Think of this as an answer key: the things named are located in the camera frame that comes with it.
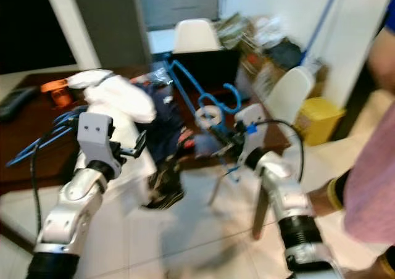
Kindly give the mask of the person in pink shirt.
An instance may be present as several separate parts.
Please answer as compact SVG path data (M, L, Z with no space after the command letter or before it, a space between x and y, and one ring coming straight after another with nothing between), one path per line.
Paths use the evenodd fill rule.
M395 0L387 6L367 65L379 88L395 98ZM395 101L352 168L308 197L318 216L344 211L343 225L350 236L387 246L372 265L345 272L345 279L395 279Z

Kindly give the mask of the dark navy garment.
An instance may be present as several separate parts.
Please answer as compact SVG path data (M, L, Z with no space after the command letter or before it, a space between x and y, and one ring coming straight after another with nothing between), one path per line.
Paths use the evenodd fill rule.
M136 125L146 132L146 148L156 165L156 172L148 178L146 208L166 210L185 194L180 161L194 152L194 132L183 123L169 85L145 81L139 87L150 96L156 112L150 123Z

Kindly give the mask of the yellow bin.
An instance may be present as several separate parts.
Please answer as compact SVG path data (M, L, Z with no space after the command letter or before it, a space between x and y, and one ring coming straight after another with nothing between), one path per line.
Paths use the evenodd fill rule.
M324 98L309 98L299 109L294 126L306 146L328 142L345 110Z

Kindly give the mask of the black box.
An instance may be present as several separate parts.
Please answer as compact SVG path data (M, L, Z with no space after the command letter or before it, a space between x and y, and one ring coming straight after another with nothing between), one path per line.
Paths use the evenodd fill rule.
M167 61L179 62L203 89L214 90L235 84L240 59L240 50L224 49L170 54Z

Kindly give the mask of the white tape roll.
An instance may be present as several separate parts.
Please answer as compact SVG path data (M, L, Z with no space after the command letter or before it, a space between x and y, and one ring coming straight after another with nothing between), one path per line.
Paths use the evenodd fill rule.
M223 129L225 126L225 115L222 110L215 105L205 105L195 110L194 117L196 124L203 129Z

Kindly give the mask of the white plastic chair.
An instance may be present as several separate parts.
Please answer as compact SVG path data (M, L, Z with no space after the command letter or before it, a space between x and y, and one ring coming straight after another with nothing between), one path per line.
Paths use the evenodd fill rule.
M304 65L288 70L274 85L264 101L270 119L294 123L300 107L315 85L312 71Z
M175 25L173 53L219 51L219 36L209 19L181 20Z

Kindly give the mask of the grey drawer cabinet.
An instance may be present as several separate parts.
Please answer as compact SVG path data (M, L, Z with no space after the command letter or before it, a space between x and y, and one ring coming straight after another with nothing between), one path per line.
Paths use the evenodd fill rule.
M219 19L219 0L141 0L150 30L166 30L181 20Z

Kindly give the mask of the black bag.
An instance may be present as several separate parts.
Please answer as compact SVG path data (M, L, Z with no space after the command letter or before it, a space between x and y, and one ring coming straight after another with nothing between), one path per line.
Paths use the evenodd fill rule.
M302 62L302 50L288 38L282 39L279 44L265 49L266 56L279 68L290 70Z

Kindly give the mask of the blue pole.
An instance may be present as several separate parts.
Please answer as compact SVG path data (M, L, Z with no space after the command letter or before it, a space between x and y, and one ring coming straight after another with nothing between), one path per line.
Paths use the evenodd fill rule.
M325 3L322 13L321 13L321 15L318 19L318 22L313 30L313 33L311 33L310 39L308 40L307 45L305 45L305 48L301 53L301 56L299 59L299 65L305 64L306 59L309 56L309 53L312 50L314 43L318 39L318 36L321 33L321 30L325 24L325 21L327 20L328 14L332 10L332 7L333 7L335 1L336 0L327 0L327 2Z

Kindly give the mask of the orange container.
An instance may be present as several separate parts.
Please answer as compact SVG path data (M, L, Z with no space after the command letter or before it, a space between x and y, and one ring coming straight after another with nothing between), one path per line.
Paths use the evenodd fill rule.
M49 98L55 109L66 109L73 104L74 97L68 87L67 79L49 81L40 85L40 92Z

